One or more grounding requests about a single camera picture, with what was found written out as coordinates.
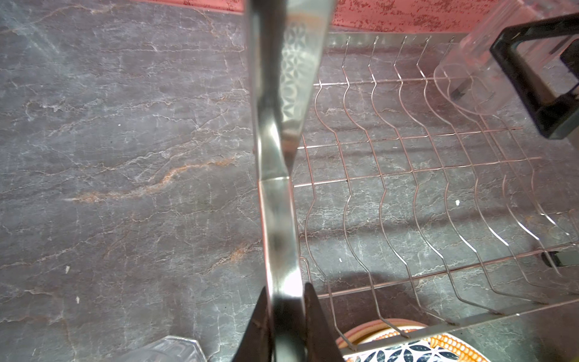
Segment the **pink wall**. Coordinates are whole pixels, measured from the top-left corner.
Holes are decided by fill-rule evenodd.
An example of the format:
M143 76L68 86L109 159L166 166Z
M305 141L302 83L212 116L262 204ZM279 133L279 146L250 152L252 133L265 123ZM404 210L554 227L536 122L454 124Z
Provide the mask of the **pink wall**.
M243 0L149 0L242 12ZM369 31L469 32L499 0L338 0L334 25Z

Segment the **stainless steel dish rack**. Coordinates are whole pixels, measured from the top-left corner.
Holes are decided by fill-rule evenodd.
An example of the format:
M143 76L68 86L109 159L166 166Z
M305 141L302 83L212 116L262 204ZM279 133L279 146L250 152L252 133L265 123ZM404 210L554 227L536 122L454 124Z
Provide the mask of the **stainless steel dish rack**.
M344 356L579 300L578 269L545 253L576 247L569 164L545 157L572 147L517 103L475 116L441 96L431 74L462 36L328 35L293 176L304 276L342 337L359 309L429 324Z

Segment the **decorative plate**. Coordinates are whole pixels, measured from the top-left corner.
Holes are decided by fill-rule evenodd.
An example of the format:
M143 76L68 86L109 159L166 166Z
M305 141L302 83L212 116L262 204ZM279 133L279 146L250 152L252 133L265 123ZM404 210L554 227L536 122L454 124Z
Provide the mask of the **decorative plate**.
M395 326L405 332L412 332L424 328L424 325L418 322L412 324L402 325L400 320L389 320ZM386 326L382 321L373 321L363 324L368 329L368 325L373 326L376 330L376 325ZM360 327L346 333L346 337L360 336ZM366 334L365 338L354 339L356 344L375 341L378 339L388 338L398 335L393 328L385 328L373 334ZM338 346L343 348L346 343L339 338ZM346 362L489 362L489 360L479 351L474 349L468 343L456 338L450 334L441 334L434 337L421 339L420 341L404 343L402 345L387 347L373 352L363 352L360 354L351 355Z

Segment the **plastic container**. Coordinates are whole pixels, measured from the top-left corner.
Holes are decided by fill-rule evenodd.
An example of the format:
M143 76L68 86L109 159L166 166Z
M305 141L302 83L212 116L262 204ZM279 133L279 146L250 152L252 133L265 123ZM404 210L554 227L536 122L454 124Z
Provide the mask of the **plastic container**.
M453 45L434 71L438 90L464 111L493 114L515 94L509 80L489 52L499 33L508 26L579 11L570 0L502 0L477 27ZM559 56L571 38L525 42L519 54L536 73Z

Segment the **glass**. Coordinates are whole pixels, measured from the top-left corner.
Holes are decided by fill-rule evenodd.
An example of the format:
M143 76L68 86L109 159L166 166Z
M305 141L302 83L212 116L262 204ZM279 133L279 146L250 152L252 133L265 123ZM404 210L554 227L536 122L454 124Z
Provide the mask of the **glass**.
M112 362L207 362L207 359L196 340L168 335Z
M493 114L515 94L508 78L489 52L499 33L512 25L571 14L579 5L570 0L502 0L477 27L453 45L434 70L438 90L464 111ZM517 52L536 73L558 57L571 37L520 44Z

